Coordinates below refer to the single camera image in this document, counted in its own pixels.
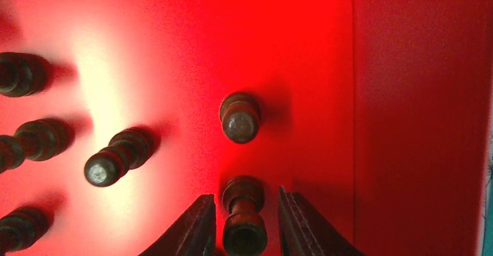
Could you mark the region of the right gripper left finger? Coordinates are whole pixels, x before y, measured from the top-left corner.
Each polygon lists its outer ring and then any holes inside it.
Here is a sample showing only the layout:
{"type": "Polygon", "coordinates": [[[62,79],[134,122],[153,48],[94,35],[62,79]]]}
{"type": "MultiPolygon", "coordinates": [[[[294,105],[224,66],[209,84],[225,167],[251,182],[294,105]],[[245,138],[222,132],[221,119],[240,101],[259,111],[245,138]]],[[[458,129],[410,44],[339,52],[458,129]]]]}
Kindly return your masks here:
{"type": "Polygon", "coordinates": [[[213,255],[215,244],[215,198],[203,194],[141,255],[213,255]]]}

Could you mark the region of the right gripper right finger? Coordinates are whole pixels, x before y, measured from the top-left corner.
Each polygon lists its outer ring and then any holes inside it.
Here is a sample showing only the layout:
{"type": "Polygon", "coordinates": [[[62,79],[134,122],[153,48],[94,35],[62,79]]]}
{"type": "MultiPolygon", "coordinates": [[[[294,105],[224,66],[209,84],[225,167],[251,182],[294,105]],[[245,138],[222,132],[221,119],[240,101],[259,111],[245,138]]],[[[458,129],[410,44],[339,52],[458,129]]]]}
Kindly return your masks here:
{"type": "Polygon", "coordinates": [[[299,192],[279,188],[281,255],[363,255],[299,192]]]}

